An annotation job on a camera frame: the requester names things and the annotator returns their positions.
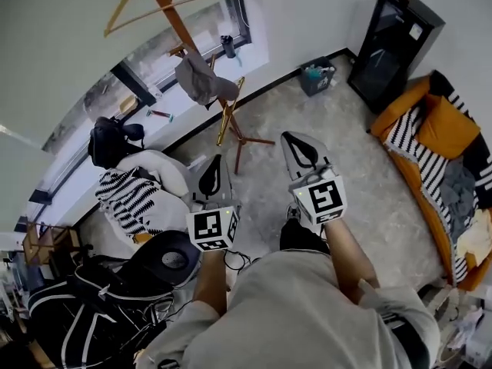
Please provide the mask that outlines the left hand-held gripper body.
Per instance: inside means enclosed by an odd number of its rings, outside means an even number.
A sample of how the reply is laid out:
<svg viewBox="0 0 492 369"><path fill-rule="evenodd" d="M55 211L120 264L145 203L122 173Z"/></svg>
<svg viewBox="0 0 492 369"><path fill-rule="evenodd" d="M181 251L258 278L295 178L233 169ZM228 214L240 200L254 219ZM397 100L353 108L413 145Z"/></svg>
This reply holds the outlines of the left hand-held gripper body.
<svg viewBox="0 0 492 369"><path fill-rule="evenodd" d="M220 251L233 247L240 221L241 203L191 204L191 212L186 215L188 235L191 243L199 251Z"/></svg>

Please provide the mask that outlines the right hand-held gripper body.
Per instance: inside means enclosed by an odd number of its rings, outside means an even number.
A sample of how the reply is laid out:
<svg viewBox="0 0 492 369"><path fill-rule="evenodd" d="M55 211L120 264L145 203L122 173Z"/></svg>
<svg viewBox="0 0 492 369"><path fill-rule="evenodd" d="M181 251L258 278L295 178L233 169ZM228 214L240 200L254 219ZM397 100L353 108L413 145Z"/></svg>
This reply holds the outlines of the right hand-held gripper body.
<svg viewBox="0 0 492 369"><path fill-rule="evenodd" d="M342 218L347 210L343 178L331 164L296 180L289 192L312 226L321 226Z"/></svg>

